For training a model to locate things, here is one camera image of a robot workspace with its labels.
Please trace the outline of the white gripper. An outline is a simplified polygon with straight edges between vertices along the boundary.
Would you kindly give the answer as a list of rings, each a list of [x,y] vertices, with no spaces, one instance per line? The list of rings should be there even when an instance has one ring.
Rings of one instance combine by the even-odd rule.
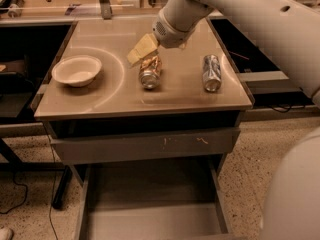
[[[164,48],[178,48],[191,35],[191,31],[181,31],[172,27],[165,18],[164,12],[159,11],[152,24],[153,33],[145,34],[128,53],[127,60],[131,67],[145,57],[154,53],[159,44]]]

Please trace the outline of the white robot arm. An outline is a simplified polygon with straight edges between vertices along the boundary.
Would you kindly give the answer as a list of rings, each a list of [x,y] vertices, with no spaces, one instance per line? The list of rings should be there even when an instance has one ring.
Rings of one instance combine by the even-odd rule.
[[[214,9],[320,105],[320,15],[293,0],[168,0],[151,36],[127,55],[129,63],[140,62],[159,46],[180,46]],[[259,239],[320,240],[320,129],[300,140],[274,173]]]

